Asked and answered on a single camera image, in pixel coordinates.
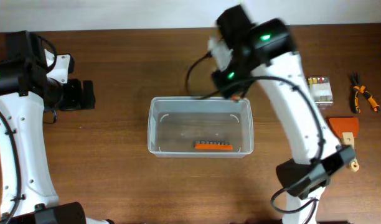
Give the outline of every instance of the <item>white wall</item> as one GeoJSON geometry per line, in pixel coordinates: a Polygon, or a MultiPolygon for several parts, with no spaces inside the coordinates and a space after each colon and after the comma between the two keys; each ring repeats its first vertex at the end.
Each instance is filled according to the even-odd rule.
{"type": "Polygon", "coordinates": [[[381,0],[0,0],[0,32],[211,27],[239,2],[258,22],[381,22],[381,0]]]}

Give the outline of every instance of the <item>wooden table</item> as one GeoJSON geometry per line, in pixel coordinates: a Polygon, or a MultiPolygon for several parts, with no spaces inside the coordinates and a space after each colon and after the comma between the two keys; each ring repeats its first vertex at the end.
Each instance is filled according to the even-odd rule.
{"type": "MultiPolygon", "coordinates": [[[[347,75],[357,71],[381,104],[381,24],[291,28],[306,76],[331,79],[334,106],[352,116],[347,75]]],[[[148,152],[155,96],[185,95],[184,75],[206,52],[210,29],[42,32],[76,60],[72,78],[93,80],[96,108],[59,112],[44,125],[49,171],[61,203],[80,202],[89,217],[117,223],[228,223],[279,219],[270,197],[281,186],[275,167],[291,157],[270,102],[248,94],[254,152],[243,159],[160,159],[148,152]]],[[[0,34],[0,60],[5,57],[0,34]]],[[[195,91],[211,90],[213,63],[196,68],[195,91]]],[[[323,195],[318,220],[381,223],[381,112],[361,99],[357,173],[340,172],[323,195]]],[[[278,200],[285,205],[285,198],[278,200]]]]}

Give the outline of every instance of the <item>orange spatula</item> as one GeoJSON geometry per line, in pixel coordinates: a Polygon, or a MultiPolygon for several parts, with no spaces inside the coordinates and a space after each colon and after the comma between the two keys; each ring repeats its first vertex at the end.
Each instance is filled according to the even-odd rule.
{"type": "MultiPolygon", "coordinates": [[[[343,144],[351,145],[355,149],[354,138],[359,132],[358,118],[328,118],[327,123],[343,144]]],[[[359,170],[357,159],[351,161],[349,168],[354,172],[359,170]]]]}

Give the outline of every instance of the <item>wire cutters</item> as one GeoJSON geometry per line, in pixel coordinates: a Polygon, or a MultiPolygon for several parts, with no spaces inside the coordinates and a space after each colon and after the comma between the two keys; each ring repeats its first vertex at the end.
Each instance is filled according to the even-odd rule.
{"type": "Polygon", "coordinates": [[[372,94],[370,94],[364,85],[360,82],[360,77],[358,73],[353,73],[350,76],[350,80],[352,83],[352,94],[350,98],[350,106],[353,113],[359,113],[359,103],[358,103],[358,94],[361,93],[366,98],[366,100],[370,103],[373,110],[375,112],[380,111],[380,105],[373,99],[372,94]]]}

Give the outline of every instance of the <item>green led indicator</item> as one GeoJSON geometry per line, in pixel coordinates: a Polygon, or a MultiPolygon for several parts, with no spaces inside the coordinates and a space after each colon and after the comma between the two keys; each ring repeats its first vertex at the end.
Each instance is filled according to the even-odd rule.
{"type": "Polygon", "coordinates": [[[260,37],[262,41],[267,41],[271,39],[271,34],[263,35],[260,37]]]}
{"type": "Polygon", "coordinates": [[[235,72],[231,72],[228,75],[228,79],[233,79],[234,76],[235,76],[235,72]]]}

